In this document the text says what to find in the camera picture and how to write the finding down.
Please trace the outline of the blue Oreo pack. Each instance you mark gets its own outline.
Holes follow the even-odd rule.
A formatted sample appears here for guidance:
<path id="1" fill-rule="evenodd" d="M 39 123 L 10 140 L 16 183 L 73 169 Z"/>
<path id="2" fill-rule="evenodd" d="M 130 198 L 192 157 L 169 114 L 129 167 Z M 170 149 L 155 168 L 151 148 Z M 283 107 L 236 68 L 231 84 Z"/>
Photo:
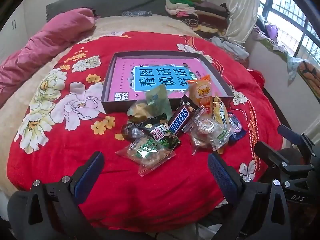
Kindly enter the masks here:
<path id="1" fill-rule="evenodd" d="M 239 119 L 233 113 L 228 112 L 228 119 L 231 125 L 229 144 L 235 144 L 237 141 L 245 137 L 247 131 L 244 130 Z"/>

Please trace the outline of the yellow Alpenliebe candy pack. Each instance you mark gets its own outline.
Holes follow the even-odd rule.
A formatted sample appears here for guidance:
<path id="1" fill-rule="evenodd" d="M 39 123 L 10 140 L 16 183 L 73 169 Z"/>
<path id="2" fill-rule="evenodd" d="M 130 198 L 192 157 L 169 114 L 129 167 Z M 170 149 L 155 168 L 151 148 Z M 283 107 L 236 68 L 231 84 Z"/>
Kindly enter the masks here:
<path id="1" fill-rule="evenodd" d="M 222 147 L 217 150 L 218 154 L 223 154 L 225 145 L 229 141 L 231 125 L 229 123 L 227 109 L 218 96 L 213 98 L 213 115 L 215 121 L 223 126 L 223 136 L 220 140 L 222 142 Z"/>

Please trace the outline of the clear walnut date pack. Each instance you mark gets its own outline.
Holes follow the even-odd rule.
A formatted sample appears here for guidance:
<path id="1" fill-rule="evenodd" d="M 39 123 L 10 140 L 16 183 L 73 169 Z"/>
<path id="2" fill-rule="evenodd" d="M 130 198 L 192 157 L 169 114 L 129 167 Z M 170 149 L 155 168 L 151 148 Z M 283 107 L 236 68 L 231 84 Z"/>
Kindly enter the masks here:
<path id="1" fill-rule="evenodd" d="M 231 125 L 215 121 L 201 106 L 182 128 L 182 132 L 189 135 L 193 146 L 192 155 L 195 155 L 202 148 L 217 151 L 227 144 L 231 134 Z"/>

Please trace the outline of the orange rice cracker pack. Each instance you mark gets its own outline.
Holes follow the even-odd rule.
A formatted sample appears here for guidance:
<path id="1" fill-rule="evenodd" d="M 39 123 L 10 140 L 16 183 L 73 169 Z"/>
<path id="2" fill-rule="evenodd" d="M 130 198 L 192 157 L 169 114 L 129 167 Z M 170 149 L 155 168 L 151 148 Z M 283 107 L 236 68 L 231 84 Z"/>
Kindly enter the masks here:
<path id="1" fill-rule="evenodd" d="M 204 107 L 206 113 L 213 115 L 213 90 L 210 75 L 206 75 L 197 80 L 188 80 L 189 98 L 199 107 Z"/>

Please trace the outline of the Snickers bar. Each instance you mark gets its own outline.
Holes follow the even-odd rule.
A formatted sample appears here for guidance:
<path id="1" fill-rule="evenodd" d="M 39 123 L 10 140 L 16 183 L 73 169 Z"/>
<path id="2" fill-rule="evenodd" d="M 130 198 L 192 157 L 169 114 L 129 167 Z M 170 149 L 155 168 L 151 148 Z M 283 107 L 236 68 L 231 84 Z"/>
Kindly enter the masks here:
<path id="1" fill-rule="evenodd" d="M 174 135 L 178 135 L 181 129 L 189 122 L 198 109 L 198 105 L 188 96 L 182 96 L 180 105 L 169 120 L 169 129 L 172 133 L 174 133 Z"/>

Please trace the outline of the clear crispy cake pack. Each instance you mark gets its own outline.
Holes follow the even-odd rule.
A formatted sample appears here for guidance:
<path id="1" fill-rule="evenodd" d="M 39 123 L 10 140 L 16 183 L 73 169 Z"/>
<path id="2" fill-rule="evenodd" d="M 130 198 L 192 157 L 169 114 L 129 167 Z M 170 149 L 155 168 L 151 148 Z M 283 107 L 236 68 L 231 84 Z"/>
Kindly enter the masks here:
<path id="1" fill-rule="evenodd" d="M 144 135 L 116 152 L 139 165 L 138 174 L 143 177 L 175 156 L 175 151 L 166 148 L 152 137 Z"/>

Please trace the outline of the small dark chocolate pack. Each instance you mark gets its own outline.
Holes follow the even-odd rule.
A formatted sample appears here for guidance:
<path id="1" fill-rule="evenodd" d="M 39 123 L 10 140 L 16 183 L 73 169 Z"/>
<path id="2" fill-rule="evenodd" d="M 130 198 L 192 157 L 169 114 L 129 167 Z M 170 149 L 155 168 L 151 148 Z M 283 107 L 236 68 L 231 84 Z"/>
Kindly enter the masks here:
<path id="1" fill-rule="evenodd" d="M 143 131 L 139 129 L 139 124 L 134 122 L 123 125 L 121 134 L 123 138 L 128 141 L 134 141 L 144 135 Z"/>

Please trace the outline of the green pea snack pack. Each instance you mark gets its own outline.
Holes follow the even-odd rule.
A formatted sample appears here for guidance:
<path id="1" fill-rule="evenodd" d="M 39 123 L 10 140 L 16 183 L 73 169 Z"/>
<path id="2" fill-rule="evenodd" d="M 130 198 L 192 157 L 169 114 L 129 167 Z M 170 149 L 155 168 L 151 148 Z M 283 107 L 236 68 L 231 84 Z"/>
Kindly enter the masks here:
<path id="1" fill-rule="evenodd" d="M 179 138 L 169 128 L 165 113 L 141 122 L 138 128 L 168 149 L 173 150 L 180 144 Z"/>

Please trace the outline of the green pale pastry pack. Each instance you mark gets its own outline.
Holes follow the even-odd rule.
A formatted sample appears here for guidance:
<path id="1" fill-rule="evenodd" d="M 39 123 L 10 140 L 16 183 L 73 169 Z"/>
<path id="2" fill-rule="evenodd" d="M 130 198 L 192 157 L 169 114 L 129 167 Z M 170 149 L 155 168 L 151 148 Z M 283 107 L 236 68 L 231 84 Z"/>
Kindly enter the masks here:
<path id="1" fill-rule="evenodd" d="M 172 108 L 166 86 L 161 84 L 145 93 L 144 100 L 137 100 L 127 111 L 128 123 L 140 123 L 161 114 L 172 117 Z"/>

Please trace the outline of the red plastic bag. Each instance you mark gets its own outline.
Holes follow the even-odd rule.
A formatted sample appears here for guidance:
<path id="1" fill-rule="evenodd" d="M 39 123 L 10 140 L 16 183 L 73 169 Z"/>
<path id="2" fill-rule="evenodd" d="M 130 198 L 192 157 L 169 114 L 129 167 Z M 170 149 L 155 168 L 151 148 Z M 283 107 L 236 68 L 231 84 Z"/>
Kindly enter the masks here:
<path id="1" fill-rule="evenodd" d="M 264 85 L 265 85 L 265 78 L 264 78 L 263 74 L 261 72 L 259 72 L 258 70 L 254 70 L 251 68 L 248 68 L 247 71 L 249 72 L 249 74 L 251 74 L 253 76 L 253 78 L 255 79 L 257 84 L 259 85 L 259 87 L 261 89 L 263 89 Z"/>

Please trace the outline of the grey clothes pile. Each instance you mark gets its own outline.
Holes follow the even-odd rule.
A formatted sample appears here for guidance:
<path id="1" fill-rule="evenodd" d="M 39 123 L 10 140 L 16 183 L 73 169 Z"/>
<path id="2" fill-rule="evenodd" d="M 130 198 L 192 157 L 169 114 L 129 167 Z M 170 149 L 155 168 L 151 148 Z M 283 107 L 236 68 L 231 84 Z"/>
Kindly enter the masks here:
<path id="1" fill-rule="evenodd" d="M 233 60 L 245 68 L 249 67 L 249 53 L 242 45 L 227 41 L 224 37 L 213 36 L 211 42 L 224 50 Z"/>

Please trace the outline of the window with bars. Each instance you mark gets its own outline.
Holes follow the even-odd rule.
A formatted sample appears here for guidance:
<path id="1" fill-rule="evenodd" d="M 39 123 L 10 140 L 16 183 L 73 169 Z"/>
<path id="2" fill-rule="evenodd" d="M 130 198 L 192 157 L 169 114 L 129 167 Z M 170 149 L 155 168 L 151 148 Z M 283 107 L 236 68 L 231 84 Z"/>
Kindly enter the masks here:
<path id="1" fill-rule="evenodd" d="M 259 0 L 258 16 L 282 30 L 280 39 L 293 52 L 294 57 L 304 46 L 319 65 L 319 36 L 311 22 L 293 0 Z"/>

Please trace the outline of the clothes on window sill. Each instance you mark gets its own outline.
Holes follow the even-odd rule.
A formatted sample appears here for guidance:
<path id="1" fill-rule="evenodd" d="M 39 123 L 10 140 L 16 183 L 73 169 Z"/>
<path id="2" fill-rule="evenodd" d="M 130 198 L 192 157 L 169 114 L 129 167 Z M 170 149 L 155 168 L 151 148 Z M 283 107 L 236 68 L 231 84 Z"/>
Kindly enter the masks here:
<path id="1" fill-rule="evenodd" d="M 257 18 L 253 30 L 257 40 L 287 63 L 288 84 L 293 83 L 296 75 L 300 75 L 315 97 L 319 99 L 319 65 L 313 61 L 308 50 L 302 46 L 302 52 L 294 57 L 291 49 L 280 39 L 282 30 L 274 24 L 265 22 L 263 16 Z"/>

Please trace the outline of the folded clothes stack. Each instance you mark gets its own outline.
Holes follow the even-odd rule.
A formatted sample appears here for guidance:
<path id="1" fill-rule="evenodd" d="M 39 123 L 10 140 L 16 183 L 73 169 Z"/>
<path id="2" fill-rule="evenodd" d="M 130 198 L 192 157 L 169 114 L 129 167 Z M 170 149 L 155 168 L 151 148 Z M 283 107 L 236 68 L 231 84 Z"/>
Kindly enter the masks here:
<path id="1" fill-rule="evenodd" d="M 217 5 L 205 0 L 166 0 L 167 14 L 190 27 L 205 39 L 224 36 L 230 12 L 225 3 Z"/>

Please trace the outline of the white wardrobe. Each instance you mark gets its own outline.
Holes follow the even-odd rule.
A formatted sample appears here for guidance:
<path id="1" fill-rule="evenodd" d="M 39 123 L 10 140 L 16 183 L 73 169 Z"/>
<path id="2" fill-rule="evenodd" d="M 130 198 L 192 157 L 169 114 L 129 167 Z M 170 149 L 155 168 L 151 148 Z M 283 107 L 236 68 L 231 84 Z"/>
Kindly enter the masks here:
<path id="1" fill-rule="evenodd" d="M 28 35 L 25 27 L 24 6 L 21 3 L 12 13 L 1 29 L 0 36 L 0 61 L 3 62 L 12 53 L 23 48 Z"/>

